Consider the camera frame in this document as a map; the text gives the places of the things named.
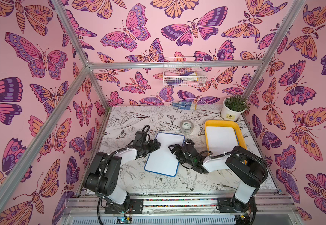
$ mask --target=yellow tray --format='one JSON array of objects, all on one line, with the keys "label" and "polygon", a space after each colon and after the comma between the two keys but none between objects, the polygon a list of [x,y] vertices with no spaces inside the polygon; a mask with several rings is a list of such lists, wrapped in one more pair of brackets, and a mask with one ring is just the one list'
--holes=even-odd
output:
[{"label": "yellow tray", "polygon": [[[237,141],[239,143],[239,146],[247,149],[247,146],[245,145],[245,141],[242,135],[242,132],[240,131],[239,125],[233,121],[227,121],[227,120],[208,120],[204,124],[204,130],[206,132],[206,127],[207,126],[214,126],[214,127],[230,127],[233,128],[237,137]],[[206,135],[206,144],[207,144],[207,149],[209,150],[208,146],[208,138]]]}]

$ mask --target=white wire basket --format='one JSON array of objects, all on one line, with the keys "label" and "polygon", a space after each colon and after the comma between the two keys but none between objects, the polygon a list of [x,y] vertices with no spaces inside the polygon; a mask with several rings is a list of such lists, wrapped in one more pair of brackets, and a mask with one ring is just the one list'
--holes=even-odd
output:
[{"label": "white wire basket", "polygon": [[204,87],[206,72],[204,61],[179,61],[182,57],[165,57],[163,62],[163,85],[178,87]]}]

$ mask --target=orange butterfly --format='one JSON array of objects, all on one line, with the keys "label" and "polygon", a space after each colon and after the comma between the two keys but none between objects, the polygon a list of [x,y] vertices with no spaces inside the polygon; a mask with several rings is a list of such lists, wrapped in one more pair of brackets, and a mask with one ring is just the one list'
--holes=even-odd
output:
[{"label": "orange butterfly", "polygon": [[220,72],[220,70],[214,75],[213,78],[210,79],[210,81],[206,81],[206,84],[204,85],[204,87],[198,88],[198,91],[200,92],[205,92],[208,91],[208,89],[210,88],[210,84],[213,85],[213,87],[215,89],[218,90],[218,83],[221,84],[229,84],[233,81],[233,74],[234,72],[238,69],[237,66],[231,66],[228,69],[226,69],[223,73],[221,73],[216,79],[215,79],[215,75]]},{"label": "orange butterfly", "polygon": [[302,110],[297,113],[294,113],[294,111],[291,110],[291,112],[294,114],[293,122],[296,127],[292,128],[292,131],[287,138],[292,137],[293,141],[297,144],[300,143],[300,146],[309,156],[313,157],[315,160],[323,161],[322,153],[309,133],[311,133],[311,130],[320,130],[319,128],[312,129],[311,127],[317,126],[326,121],[326,108],[319,107],[318,109],[314,108],[308,110],[308,112]]},{"label": "orange butterfly", "polygon": [[199,0],[153,0],[150,4],[158,9],[165,8],[165,14],[171,18],[180,18],[184,10],[194,9]]},{"label": "orange butterfly", "polygon": [[[48,28],[45,26],[53,18],[53,11],[48,7],[42,5],[29,5],[23,7],[21,2],[24,0],[17,0],[14,4],[16,6],[17,23],[22,31],[22,34],[26,28],[26,20],[23,12],[25,13],[28,22],[31,24],[33,29],[40,35],[46,35]],[[13,12],[13,0],[0,0],[0,16],[6,17]]]},{"label": "orange butterfly", "polygon": [[262,108],[262,110],[269,110],[268,113],[267,113],[267,116],[265,117],[268,124],[270,124],[270,125],[274,124],[279,129],[285,130],[285,124],[284,124],[284,121],[283,121],[282,117],[274,109],[274,107],[278,108],[275,105],[275,102],[273,103],[276,87],[277,87],[277,79],[274,77],[272,79],[271,83],[269,84],[268,89],[263,92],[263,95],[262,95],[263,101],[268,103],[268,105],[265,105]]},{"label": "orange butterfly", "polygon": [[255,56],[247,51],[243,51],[240,53],[240,57],[242,58],[242,60],[262,60],[264,57],[264,52],[259,53],[259,55],[257,55],[257,53],[253,52],[255,54]]},{"label": "orange butterfly", "polygon": [[58,172],[59,167],[61,165],[60,159],[57,159],[50,169],[48,170],[46,177],[44,178],[41,188],[39,189],[38,193],[36,192],[38,189],[38,186],[36,190],[30,194],[22,194],[27,196],[32,196],[32,200],[23,202],[21,204],[15,205],[7,210],[4,210],[0,213],[0,225],[4,224],[22,224],[26,225],[29,223],[32,211],[33,211],[33,204],[35,204],[35,208],[38,213],[43,214],[44,213],[44,205],[42,199],[40,197],[49,198],[52,197],[58,190],[59,187],[59,180],[58,180]]},{"label": "orange butterfly", "polygon": [[303,10],[303,20],[311,27],[318,27],[315,29],[311,27],[304,27],[301,31],[306,35],[292,40],[285,50],[288,50],[290,47],[294,47],[296,51],[301,50],[301,55],[305,58],[316,60],[318,56],[317,46],[310,34],[312,34],[315,39],[319,38],[316,31],[325,27],[325,24],[321,24],[326,22],[326,6],[324,6],[322,10],[321,7],[317,7],[313,9],[313,11],[308,11],[308,5],[306,4]]},{"label": "orange butterfly", "polygon": [[[115,2],[120,7],[127,9],[123,0],[113,0],[113,2]],[[103,19],[108,19],[113,13],[110,0],[95,0],[95,1],[74,0],[72,2],[73,8],[81,11],[90,11],[93,13],[97,11],[102,5],[103,7],[97,12],[97,16]]]},{"label": "orange butterfly", "polygon": [[256,28],[253,24],[260,24],[263,21],[259,18],[255,17],[265,17],[273,15],[283,9],[288,3],[285,2],[278,7],[273,7],[273,3],[270,1],[266,1],[263,3],[264,0],[245,0],[245,3],[248,7],[249,13],[253,16],[250,18],[250,15],[244,11],[245,19],[238,21],[238,23],[243,22],[251,22],[244,23],[238,26],[235,26],[229,30],[224,31],[221,36],[228,37],[228,38],[238,38],[243,35],[244,38],[254,37],[255,43],[258,43],[260,38],[260,33],[258,28]]},{"label": "orange butterfly", "polygon": [[273,76],[275,71],[278,71],[284,67],[284,62],[282,61],[276,61],[278,59],[274,59],[274,57],[269,61],[269,64],[267,66],[266,72],[269,70],[269,77]]}]

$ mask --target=butterfly wallpaper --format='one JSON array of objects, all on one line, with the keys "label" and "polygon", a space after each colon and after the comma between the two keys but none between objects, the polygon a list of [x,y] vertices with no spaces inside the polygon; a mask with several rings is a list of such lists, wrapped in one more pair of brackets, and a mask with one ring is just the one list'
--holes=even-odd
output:
[{"label": "butterfly wallpaper", "polygon": [[326,1],[305,2],[249,101],[246,119],[280,191],[305,224],[326,224]]}]

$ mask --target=floral printed tablecloth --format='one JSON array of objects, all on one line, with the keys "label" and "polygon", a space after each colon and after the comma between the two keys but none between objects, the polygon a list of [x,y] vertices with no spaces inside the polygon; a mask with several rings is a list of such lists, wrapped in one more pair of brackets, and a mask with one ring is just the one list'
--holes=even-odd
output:
[{"label": "floral printed tablecloth", "polygon": [[[188,119],[193,122],[192,134],[185,135],[195,142],[198,152],[206,150],[204,123],[210,119],[220,119],[221,105],[197,106],[197,109],[176,110],[172,106],[116,106],[113,107],[101,143],[100,151],[111,153],[134,140],[135,132],[150,126],[149,135],[153,139],[157,133],[181,134],[179,124]],[[249,151],[260,155],[243,119],[237,122]],[[178,167],[175,177],[164,176],[144,170],[148,159],[130,161],[120,168],[118,185],[130,193],[211,193],[212,191],[235,190],[238,177],[229,169],[199,174],[193,170]],[[269,175],[260,189],[276,187]]]}]

